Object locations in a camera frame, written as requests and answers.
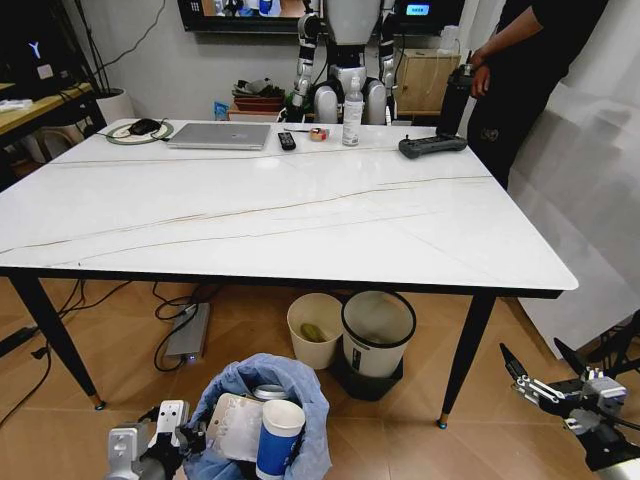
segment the can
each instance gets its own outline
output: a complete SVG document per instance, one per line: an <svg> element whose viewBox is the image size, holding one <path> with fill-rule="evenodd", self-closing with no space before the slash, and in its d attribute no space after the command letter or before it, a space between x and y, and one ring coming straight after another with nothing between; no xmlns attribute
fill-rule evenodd
<svg viewBox="0 0 640 480"><path fill-rule="evenodd" d="M253 389L253 396L261 402L287 400L288 395L280 385L259 385Z"/></svg>

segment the blue cup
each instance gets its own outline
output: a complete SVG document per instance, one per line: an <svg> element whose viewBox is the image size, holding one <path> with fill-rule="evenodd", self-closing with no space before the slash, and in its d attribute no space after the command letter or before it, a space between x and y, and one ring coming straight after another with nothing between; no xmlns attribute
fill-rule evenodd
<svg viewBox="0 0 640 480"><path fill-rule="evenodd" d="M262 15L269 15L272 6L273 0L260 0L260 13Z"/></svg>
<svg viewBox="0 0 640 480"><path fill-rule="evenodd" d="M256 461L258 478L284 478L304 422L304 411L293 402L270 400L264 404Z"/></svg>

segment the plastic bottle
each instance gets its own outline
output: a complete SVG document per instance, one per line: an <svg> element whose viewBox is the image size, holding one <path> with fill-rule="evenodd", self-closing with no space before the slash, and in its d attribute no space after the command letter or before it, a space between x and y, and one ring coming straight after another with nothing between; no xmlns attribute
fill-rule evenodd
<svg viewBox="0 0 640 480"><path fill-rule="evenodd" d="M364 109L364 100L360 88L360 78L354 76L351 79L351 91L344 99L342 144L349 147L354 147L360 142L359 130Z"/></svg>

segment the computer mouse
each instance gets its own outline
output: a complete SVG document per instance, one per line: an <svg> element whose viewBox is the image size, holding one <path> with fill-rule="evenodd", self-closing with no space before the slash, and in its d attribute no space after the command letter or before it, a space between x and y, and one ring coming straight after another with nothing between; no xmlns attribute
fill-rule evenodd
<svg viewBox="0 0 640 480"><path fill-rule="evenodd" d="M131 135L146 135L160 130L160 122L156 122L151 118L142 118L129 127Z"/></svg>

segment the trash bag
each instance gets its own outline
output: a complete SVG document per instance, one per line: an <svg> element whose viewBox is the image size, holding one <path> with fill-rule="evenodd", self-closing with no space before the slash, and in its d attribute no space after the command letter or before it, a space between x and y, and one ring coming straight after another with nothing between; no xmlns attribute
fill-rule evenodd
<svg viewBox="0 0 640 480"><path fill-rule="evenodd" d="M258 385L276 384L284 388L290 400L304 410L306 424L295 460L287 467L285 480L322 480L331 467L327 442L329 402L324 398L315 372L297 360L259 353L242 362L228 365L202 393L191 425L209 421L223 393L251 394ZM184 463L189 480L241 480L240 467L211 449L192 455Z"/></svg>

